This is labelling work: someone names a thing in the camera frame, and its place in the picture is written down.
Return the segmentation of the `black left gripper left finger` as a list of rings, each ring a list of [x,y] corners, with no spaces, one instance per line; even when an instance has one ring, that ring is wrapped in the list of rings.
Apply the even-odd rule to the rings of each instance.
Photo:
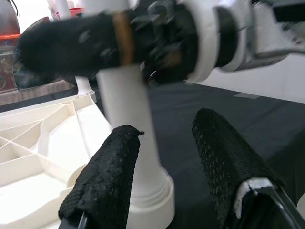
[[[61,229],[126,228],[143,134],[131,125],[112,130],[62,202],[58,211]]]

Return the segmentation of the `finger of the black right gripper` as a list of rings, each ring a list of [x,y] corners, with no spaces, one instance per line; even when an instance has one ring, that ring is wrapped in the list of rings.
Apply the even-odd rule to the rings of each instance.
[[[34,74],[87,75],[120,65],[112,17],[99,13],[40,23],[21,34],[14,64]]]

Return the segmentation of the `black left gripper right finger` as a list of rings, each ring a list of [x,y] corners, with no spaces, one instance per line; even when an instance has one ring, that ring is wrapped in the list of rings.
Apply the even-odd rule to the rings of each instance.
[[[232,212],[242,182],[257,177],[283,185],[263,158],[216,111],[200,109],[194,118],[192,133],[220,228],[224,228],[228,215]]]

